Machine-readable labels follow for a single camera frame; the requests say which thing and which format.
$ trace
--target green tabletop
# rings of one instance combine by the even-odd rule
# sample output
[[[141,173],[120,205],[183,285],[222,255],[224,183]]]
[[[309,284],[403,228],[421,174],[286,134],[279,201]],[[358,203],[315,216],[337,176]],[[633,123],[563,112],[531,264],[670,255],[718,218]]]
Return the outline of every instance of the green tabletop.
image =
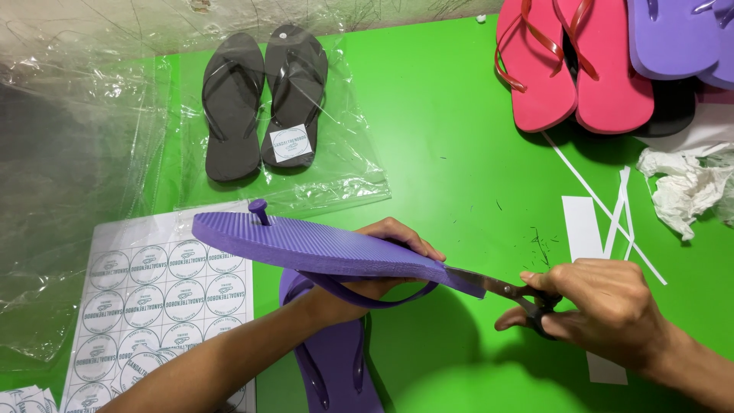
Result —
[[[561,197],[588,193],[540,134],[515,128],[510,94],[493,69],[495,23],[496,16],[490,16],[485,24],[466,18],[345,35],[357,97],[393,197],[310,220],[356,229],[394,216],[445,253],[450,265],[515,283],[526,268],[544,271],[570,260]],[[189,65],[202,70],[208,56],[168,59],[178,76]],[[183,75],[181,80],[182,94],[195,93]],[[590,140],[565,125],[548,134],[613,209],[619,170],[633,168],[644,145],[632,137]],[[181,173],[177,157],[173,149],[164,155],[161,179]],[[628,190],[636,242],[669,285],[663,286],[634,251],[631,260],[642,266],[661,311],[734,359],[728,299],[720,293],[734,288],[726,258],[734,246],[732,229],[707,213],[693,226],[696,237],[682,243],[655,216],[644,177],[634,169]],[[174,184],[162,185],[155,212],[170,210],[177,195]],[[605,239],[610,220],[599,208],[597,219]],[[532,242],[536,236],[548,244],[547,265]],[[621,258],[625,249],[619,234],[612,257]],[[255,263],[256,316],[277,308],[279,275],[280,269]],[[400,286],[388,298],[414,289]],[[520,328],[494,331],[494,320],[511,305],[503,298],[479,301],[439,287],[421,300],[372,311],[368,366],[385,411],[695,409],[632,373],[628,386],[590,383],[584,352],[570,345]],[[37,384],[51,387],[60,399],[69,351],[67,340],[50,371],[0,376],[0,389]],[[258,413],[308,410],[291,354],[259,375],[257,395]]]

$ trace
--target purple foam sole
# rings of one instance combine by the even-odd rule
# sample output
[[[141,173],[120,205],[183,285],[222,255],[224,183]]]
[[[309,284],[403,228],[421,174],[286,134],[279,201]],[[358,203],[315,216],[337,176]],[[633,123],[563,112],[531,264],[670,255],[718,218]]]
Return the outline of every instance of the purple foam sole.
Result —
[[[713,10],[692,14],[703,0],[658,0],[650,18],[647,0],[628,0],[632,66],[649,79],[695,76],[711,67],[721,51]]]
[[[721,22],[724,18],[732,18],[731,11],[734,8],[734,1],[717,1],[714,6],[716,17]],[[702,82],[720,87],[721,89],[734,90],[734,20],[729,21],[722,29],[717,25],[717,32],[722,42],[722,53],[719,61],[698,74],[698,78]]]
[[[294,270],[284,270],[280,277],[280,304],[293,281],[302,277]],[[352,377],[355,352],[359,346],[359,320],[324,328],[305,341],[308,353],[316,363],[329,394],[329,409],[324,410],[319,396],[305,373],[303,361],[296,357],[306,389],[310,413],[384,413],[368,369],[363,371],[362,391],[357,392]]]
[[[411,277],[435,281],[483,298],[486,291],[446,272],[446,266],[406,248],[356,232],[303,220],[254,214],[207,212],[194,216],[193,235],[221,251],[253,261],[311,273],[340,282],[353,277]]]

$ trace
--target stack of flip-flops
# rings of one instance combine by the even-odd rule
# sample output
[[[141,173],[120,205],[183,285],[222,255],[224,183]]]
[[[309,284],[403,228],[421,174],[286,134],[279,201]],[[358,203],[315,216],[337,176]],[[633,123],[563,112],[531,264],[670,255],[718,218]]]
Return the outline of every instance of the stack of flip-flops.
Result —
[[[596,134],[663,137],[693,120],[693,76],[734,89],[732,19],[734,0],[506,0],[495,66],[523,131],[575,112]]]
[[[247,33],[230,36],[204,71],[201,104],[209,125],[206,174],[227,182],[256,174],[261,159],[278,168],[310,166],[328,71],[319,41],[292,25],[278,27],[265,59]],[[260,147],[258,110],[267,78],[272,95]]]

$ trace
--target crumpled tissue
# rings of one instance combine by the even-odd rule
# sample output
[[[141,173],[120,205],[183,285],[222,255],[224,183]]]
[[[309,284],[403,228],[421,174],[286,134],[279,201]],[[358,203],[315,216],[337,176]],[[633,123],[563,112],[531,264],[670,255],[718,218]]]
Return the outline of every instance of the crumpled tissue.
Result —
[[[695,215],[713,206],[724,193],[724,186],[734,173],[734,166],[704,168],[695,156],[684,152],[666,153],[646,148],[640,154],[637,169],[650,178],[656,173],[667,176],[657,182],[653,193],[655,213],[665,224],[683,235],[682,240],[693,238],[690,225]]]

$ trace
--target sticker sheet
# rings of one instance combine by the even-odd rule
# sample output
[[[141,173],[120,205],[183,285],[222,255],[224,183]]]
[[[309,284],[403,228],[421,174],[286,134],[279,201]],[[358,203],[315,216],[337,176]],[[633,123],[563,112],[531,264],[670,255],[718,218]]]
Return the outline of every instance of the sticker sheet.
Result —
[[[151,370],[254,318],[252,262],[197,241],[200,212],[247,212],[247,202],[95,228],[61,413],[95,412]],[[255,413],[255,381],[217,411]]]

